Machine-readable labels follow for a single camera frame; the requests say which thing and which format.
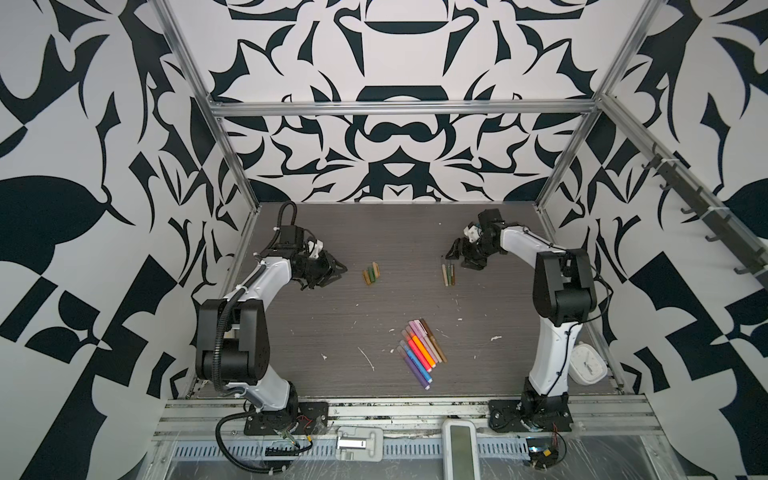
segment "paper scrap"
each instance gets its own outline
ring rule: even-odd
[[[373,371],[375,372],[375,371],[376,371],[376,368],[375,368],[375,367],[373,366],[373,364],[371,363],[371,359],[369,359],[369,358],[368,358],[368,356],[366,355],[366,353],[365,353],[365,352],[363,352],[363,350],[362,350],[360,347],[357,347],[357,349],[360,351],[360,353],[362,353],[362,356],[364,356],[364,357],[366,358],[366,360],[368,360],[368,365],[371,365],[371,370],[373,370]]]

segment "orange marker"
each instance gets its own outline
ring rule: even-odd
[[[410,326],[407,326],[407,327],[406,327],[406,331],[407,331],[407,332],[408,332],[408,334],[411,336],[411,339],[412,339],[412,340],[413,340],[413,342],[416,344],[416,346],[419,348],[419,351],[422,353],[422,355],[424,356],[424,358],[426,359],[426,361],[429,363],[429,365],[430,365],[432,368],[435,368],[435,366],[437,365],[437,363],[435,363],[435,360],[433,360],[433,359],[432,359],[432,356],[431,356],[431,355],[429,355],[429,352],[427,352],[427,349],[426,349],[426,348],[424,348],[424,344],[422,343],[422,341],[421,341],[421,340],[419,340],[419,338],[416,336],[416,334],[413,332],[413,330],[411,329],[411,327],[410,327]]]
[[[419,361],[421,362],[422,366],[424,366],[424,370],[426,370],[427,372],[431,372],[432,371],[432,367],[429,366],[429,362],[427,362],[427,359],[424,358],[422,353],[419,351],[419,348],[413,342],[413,340],[408,335],[408,333],[405,330],[402,330],[400,333],[402,333],[402,338],[408,340],[408,346],[411,347],[411,351],[413,352],[413,354],[416,355],[416,358],[419,359]]]

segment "perforated metal strip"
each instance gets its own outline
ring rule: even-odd
[[[289,449],[283,440],[234,440],[227,442],[229,451],[237,458],[263,460],[267,447]],[[478,438],[480,458],[508,458],[529,460],[528,443],[525,439],[481,437]],[[273,457],[270,460],[293,459],[295,457]],[[305,460],[335,460],[336,440],[316,439],[314,446],[301,455]],[[408,460],[442,458],[442,439],[384,439],[385,460]],[[179,442],[174,451],[177,462],[199,462],[200,460],[224,460],[216,442]]]

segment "black and white patterned wall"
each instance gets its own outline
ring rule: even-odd
[[[0,42],[2,477],[133,478],[248,207],[146,0],[2,2]]]
[[[173,0],[215,101],[590,98],[641,0]],[[576,114],[229,118],[260,200],[534,200]]]
[[[670,0],[650,33],[619,100],[768,238],[768,5]],[[688,472],[768,475],[768,292],[645,163],[603,116],[546,205],[557,239],[613,286],[599,327]]]

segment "gray screen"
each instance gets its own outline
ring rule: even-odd
[[[475,480],[475,465],[472,461],[472,433],[469,427],[451,425],[451,450],[453,478]]]

